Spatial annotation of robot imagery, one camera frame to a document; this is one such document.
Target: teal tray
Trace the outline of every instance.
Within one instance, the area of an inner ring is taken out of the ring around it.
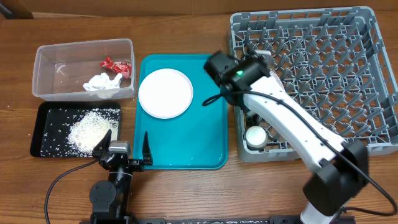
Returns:
[[[172,119],[158,119],[147,114],[137,102],[133,158],[142,158],[144,133],[154,159],[146,169],[219,169],[228,159],[227,103],[219,99],[210,106],[202,102],[220,93],[204,71],[210,55],[150,55],[141,64],[139,83],[150,73],[172,68],[184,73],[193,86],[189,108]]]

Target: dish rack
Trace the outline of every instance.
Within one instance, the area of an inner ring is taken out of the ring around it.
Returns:
[[[229,46],[237,58],[269,50],[286,92],[308,113],[347,141],[360,139],[370,155],[398,150],[397,84],[372,9],[342,7],[231,16]],[[234,109],[239,158],[286,161],[299,155],[272,126],[264,150],[251,151],[246,116]]]

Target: wooden table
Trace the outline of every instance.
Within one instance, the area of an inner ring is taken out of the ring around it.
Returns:
[[[230,15],[113,17],[0,21],[0,222],[45,223],[44,198],[62,172],[89,159],[40,159],[29,154],[38,106],[32,95],[32,70],[38,47],[85,40],[130,38],[137,69],[157,53],[227,51]],[[397,11],[377,12],[394,73],[398,75]],[[121,139],[133,142],[136,100],[121,100]],[[148,171],[135,174],[129,209],[139,218],[249,218],[296,215],[306,206],[302,187],[310,172],[302,161],[248,164],[238,159],[233,112],[229,108],[229,157],[214,171]],[[370,159],[371,176],[398,198],[398,153]],[[98,165],[58,182],[49,202],[52,223],[78,223],[91,214],[91,186],[107,179]],[[352,202],[380,211],[391,209],[373,187]],[[354,213],[358,223],[398,223]]]

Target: gray dish rack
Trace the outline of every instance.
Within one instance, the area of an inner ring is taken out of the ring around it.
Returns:
[[[248,49],[271,51],[271,67],[286,92],[327,128],[347,141],[365,142],[370,155],[398,150],[398,87],[372,9],[240,12],[231,16],[230,25],[231,54],[241,58]],[[239,107],[234,116],[241,160],[299,158],[264,121],[268,145],[250,151],[246,116]]]

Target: transparent container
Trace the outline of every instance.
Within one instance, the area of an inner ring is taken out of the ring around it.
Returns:
[[[131,78],[122,78],[120,88],[86,91],[84,83],[106,72],[113,80],[115,72],[101,67],[110,57],[114,62],[131,62]],[[96,40],[44,45],[37,49],[33,69],[32,92],[47,101],[96,101],[134,98],[136,69],[130,39]]]

